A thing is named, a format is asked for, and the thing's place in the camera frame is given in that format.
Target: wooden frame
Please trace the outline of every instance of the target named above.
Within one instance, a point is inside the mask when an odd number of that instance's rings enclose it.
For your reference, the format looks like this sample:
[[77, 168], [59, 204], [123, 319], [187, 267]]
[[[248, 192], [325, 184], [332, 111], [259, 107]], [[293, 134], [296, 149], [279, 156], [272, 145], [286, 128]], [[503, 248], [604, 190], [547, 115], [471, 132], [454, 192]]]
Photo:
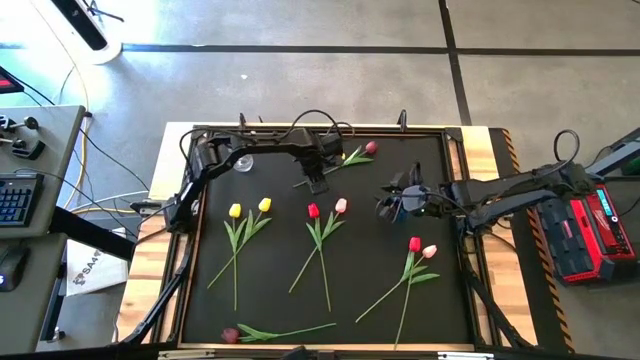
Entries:
[[[180, 136], [192, 129], [195, 125], [222, 126], [228, 127], [229, 123], [168, 123], [165, 129], [165, 136], [162, 141], [158, 162], [154, 173], [154, 179], [149, 193], [150, 198], [164, 200], [172, 196], [180, 189], [183, 172], [176, 169], [183, 169], [185, 160], [180, 153], [177, 143]], [[283, 123], [255, 123], [247, 124], [250, 127], [276, 127], [289, 126]], [[301, 124], [301, 126], [327, 127], [326, 124]], [[354, 125], [354, 127], [367, 127], [379, 129], [399, 129], [399, 126], [389, 125]], [[410, 126], [410, 129], [442, 129], [448, 126]], [[464, 139], [464, 152], [466, 163], [471, 178], [479, 180], [490, 180], [498, 177], [497, 166], [493, 155], [491, 139], [487, 127], [460, 127]], [[190, 139], [187, 137], [182, 144], [187, 148]], [[461, 165], [460, 157], [455, 146], [455, 142], [449, 142], [451, 164], [456, 179], [460, 178]], [[156, 217], [147, 221], [142, 228], [141, 236], [157, 230], [163, 226], [161, 217]], [[495, 227], [494, 232], [513, 244], [511, 231]], [[146, 311], [155, 301], [160, 291], [160, 282], [164, 261], [169, 246], [169, 238], [166, 233], [158, 235], [156, 238], [141, 244], [136, 249], [136, 254], [131, 266], [130, 281], [127, 283], [125, 295], [123, 297], [118, 327], [121, 333], [129, 333], [135, 328]], [[178, 250], [176, 264], [180, 262], [184, 251], [185, 239], [180, 239], [181, 247]], [[526, 291], [520, 273], [517, 255], [509, 248], [495, 239], [486, 236], [484, 241], [484, 255], [489, 271], [489, 280], [496, 303], [503, 309], [509, 321], [515, 326], [518, 332], [527, 341], [536, 343], [533, 321], [529, 311]], [[477, 259], [472, 258], [474, 268], [477, 270]], [[193, 274], [194, 264], [190, 269], [189, 278]], [[161, 341], [167, 339], [169, 330], [175, 313], [175, 298], [172, 298], [165, 311], [164, 326], [162, 328]], [[480, 327], [480, 335], [491, 343], [491, 331], [489, 319], [484, 304], [475, 295], [476, 309]], [[178, 347], [184, 349], [291, 349], [298, 345], [247, 345], [247, 344], [185, 344], [181, 342], [181, 335], [178, 339]], [[309, 345], [311, 350], [353, 350], [353, 351], [387, 351], [392, 350], [393, 345], [389, 344], [339, 344], [339, 345]], [[399, 344], [399, 351], [469, 351], [473, 350], [473, 344]]]

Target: orange striped edge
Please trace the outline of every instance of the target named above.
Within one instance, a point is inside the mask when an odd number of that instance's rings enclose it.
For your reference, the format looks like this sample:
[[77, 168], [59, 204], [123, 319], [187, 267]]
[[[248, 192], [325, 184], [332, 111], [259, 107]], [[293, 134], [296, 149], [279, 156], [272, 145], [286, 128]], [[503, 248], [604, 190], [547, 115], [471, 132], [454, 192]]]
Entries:
[[[520, 163], [518, 162], [518, 157], [516, 156], [516, 150], [513, 146], [513, 142], [511, 140], [511, 134], [509, 134], [508, 130], [502, 129], [502, 134], [504, 135], [504, 140], [507, 143], [507, 148], [509, 150], [509, 155], [511, 156], [511, 161], [513, 162], [513, 168], [516, 173], [520, 172]], [[560, 322], [560, 329], [564, 333], [564, 342], [569, 349], [569, 352], [575, 353], [573, 347], [573, 341], [571, 340], [571, 335], [569, 335], [569, 326], [567, 325], [567, 318], [564, 315], [564, 311], [562, 310], [562, 306], [560, 305], [560, 296], [558, 294], [558, 289], [556, 289], [555, 281], [553, 279], [553, 270], [550, 258], [547, 254], [547, 248], [545, 246], [544, 237], [542, 236], [542, 232], [540, 227], [538, 226], [538, 219], [536, 214], [531, 209], [527, 209], [527, 216], [529, 220], [529, 225], [531, 226], [531, 233], [536, 241], [536, 247], [538, 248], [538, 254], [540, 255], [540, 262], [542, 263], [542, 268], [545, 272], [545, 278], [547, 279], [547, 284], [549, 285], [549, 291], [551, 292], [551, 298], [553, 300], [553, 304], [556, 308], [556, 315], [558, 316], [558, 321]]]

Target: gray desk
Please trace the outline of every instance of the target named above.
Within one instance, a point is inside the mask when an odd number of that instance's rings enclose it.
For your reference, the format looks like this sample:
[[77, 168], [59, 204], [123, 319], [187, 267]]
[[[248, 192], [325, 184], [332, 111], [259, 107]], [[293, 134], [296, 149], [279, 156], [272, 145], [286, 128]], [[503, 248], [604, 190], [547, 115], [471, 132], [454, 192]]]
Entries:
[[[13, 156], [10, 146], [0, 146], [0, 173], [12, 173], [16, 169], [31, 168], [64, 178], [73, 152], [73, 146], [80, 132], [84, 113], [85, 108], [83, 106], [0, 109], [0, 114], [8, 116], [17, 123], [22, 122], [25, 116], [36, 118], [40, 124], [40, 129], [34, 131], [19, 128], [14, 136], [27, 141], [28, 146], [33, 146], [32, 144], [38, 139], [47, 146], [42, 155], [33, 161]], [[43, 185], [43, 191], [38, 199], [38, 205], [31, 217], [29, 227], [2, 229], [0, 231], [0, 239], [41, 236], [48, 232], [55, 204], [62, 188], [62, 180], [53, 176], [45, 176]]]
[[[67, 241], [64, 234], [26, 239], [31, 249], [24, 276], [13, 291], [0, 293], [0, 354], [33, 352]], [[0, 252], [19, 240], [3, 240]]]

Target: tulip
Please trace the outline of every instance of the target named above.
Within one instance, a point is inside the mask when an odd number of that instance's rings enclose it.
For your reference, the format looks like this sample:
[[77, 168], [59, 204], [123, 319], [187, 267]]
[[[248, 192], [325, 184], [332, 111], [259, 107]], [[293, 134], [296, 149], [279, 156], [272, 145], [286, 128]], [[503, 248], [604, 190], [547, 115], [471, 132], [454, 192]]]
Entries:
[[364, 152], [373, 155], [378, 151], [378, 144], [375, 141], [369, 141], [367, 145], [364, 147]]
[[422, 256], [424, 256], [425, 259], [430, 259], [433, 257], [433, 255], [436, 254], [436, 251], [438, 251], [437, 246], [429, 245], [426, 248], [424, 248], [424, 250], [422, 250]]
[[336, 203], [336, 212], [344, 214], [345, 211], [347, 211], [347, 199], [339, 199]]
[[221, 337], [227, 344], [236, 344], [240, 337], [240, 332], [234, 328], [227, 328], [222, 331]]
[[311, 203], [307, 208], [309, 209], [310, 218], [317, 219], [318, 217], [320, 217], [320, 210], [318, 210], [318, 205], [316, 205], [315, 203]]
[[240, 204], [231, 205], [231, 208], [229, 209], [229, 216], [237, 219], [240, 217], [240, 214], [242, 214], [242, 206], [240, 206]]
[[420, 252], [420, 238], [417, 236], [412, 237], [409, 240], [409, 251], [411, 252]]
[[269, 198], [262, 199], [262, 201], [260, 201], [260, 204], [258, 205], [258, 209], [260, 209], [260, 211], [262, 212], [269, 211], [269, 209], [271, 209], [271, 199]]

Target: wooden table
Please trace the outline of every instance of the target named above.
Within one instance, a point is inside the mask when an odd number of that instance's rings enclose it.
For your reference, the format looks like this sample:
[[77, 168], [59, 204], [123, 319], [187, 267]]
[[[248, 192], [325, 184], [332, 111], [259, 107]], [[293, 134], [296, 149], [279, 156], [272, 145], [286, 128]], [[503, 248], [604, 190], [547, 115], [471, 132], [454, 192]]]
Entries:
[[[175, 192], [179, 191], [182, 182], [182, 175], [185, 167], [185, 160], [178, 149], [178, 142], [180, 136], [192, 129], [194, 125], [223, 125], [229, 126], [229, 123], [185, 123], [174, 122], [168, 123], [165, 129], [164, 138], [160, 148], [158, 161], [151, 184], [151, 191], [149, 197], [153, 200], [166, 200], [172, 196]], [[248, 124], [249, 126], [289, 126], [289, 124]], [[305, 124], [307, 126], [324, 126], [319, 124]], [[367, 127], [395, 127], [387, 125], [366, 125]], [[479, 180], [490, 180], [498, 177], [498, 166], [496, 158], [494, 156], [494, 145], [492, 145], [492, 136], [495, 138], [496, 131], [499, 129], [489, 129], [482, 126], [461, 127], [463, 136], [464, 151], [466, 154], [466, 163], [471, 178]], [[512, 145], [508, 137], [508, 133], [503, 132], [503, 138], [507, 147], [512, 150]], [[189, 137], [185, 139], [183, 146], [188, 148]], [[454, 164], [455, 177], [458, 179], [461, 176], [460, 172], [460, 160], [458, 153], [454, 145], [453, 140], [450, 141], [450, 151], [452, 157], [452, 163]], [[517, 166], [517, 159], [515, 154], [512, 156], [513, 165]], [[145, 222], [142, 226], [140, 236], [153, 233], [164, 226], [164, 220], [161, 216], [156, 216], [153, 219]], [[493, 231], [495, 234], [505, 238], [510, 243], [514, 244], [512, 232], [510, 230], [496, 226]], [[126, 290], [122, 300], [120, 308], [120, 314], [118, 317], [117, 325], [120, 334], [126, 335], [133, 331], [136, 325], [143, 319], [151, 305], [156, 300], [162, 283], [163, 271], [165, 269], [165, 261], [167, 259], [167, 252], [169, 249], [170, 234], [161, 233], [151, 240], [138, 246], [135, 252], [133, 262], [131, 264], [131, 270], [129, 280], [127, 282]], [[508, 246], [497, 241], [497, 239], [491, 236], [484, 237], [484, 255], [486, 258], [486, 264], [489, 273], [489, 279], [491, 284], [491, 292], [498, 306], [505, 313], [509, 321], [518, 330], [520, 335], [532, 344], [538, 343], [538, 336], [536, 335], [534, 321], [530, 311], [530, 304], [527, 297], [527, 290], [523, 281], [523, 276], [520, 269], [520, 262], [518, 255], [514, 253]], [[181, 246], [178, 249], [178, 256], [182, 253], [184, 248], [185, 239], [180, 239]], [[538, 246], [541, 251], [542, 259], [546, 256], [542, 246]], [[473, 258], [472, 262], [477, 265], [477, 259]], [[557, 292], [552, 285], [551, 280], [550, 288], [545, 291], [550, 291], [552, 300], [558, 310], [558, 318], [560, 320], [560, 326], [563, 327], [563, 332], [566, 334], [565, 343], [569, 350], [571, 350], [570, 337], [568, 335], [568, 329], [566, 329], [566, 322], [564, 321], [562, 310], [560, 308], [559, 301], [557, 300]], [[480, 301], [476, 297], [476, 306], [479, 315], [480, 333], [482, 337], [488, 343], [491, 343], [491, 331], [489, 326], [489, 317], [487, 311]], [[165, 341], [169, 336], [173, 315], [175, 312], [175, 299], [174, 295], [171, 303], [167, 306], [165, 312], [165, 320], [163, 322], [162, 332], [160, 340]], [[507, 345], [506, 340], [502, 340], [503, 345]], [[207, 347], [198, 344], [179, 344], [180, 348], [193, 348], [193, 347]], [[277, 348], [282, 349], [283, 345], [216, 345], [215, 348]], [[390, 350], [392, 345], [341, 345], [339, 347], [332, 347], [335, 350]], [[323, 346], [308, 346], [309, 349], [321, 349]], [[464, 351], [472, 350], [472, 344], [401, 344], [398, 346], [398, 350], [450, 350], [450, 351]]]

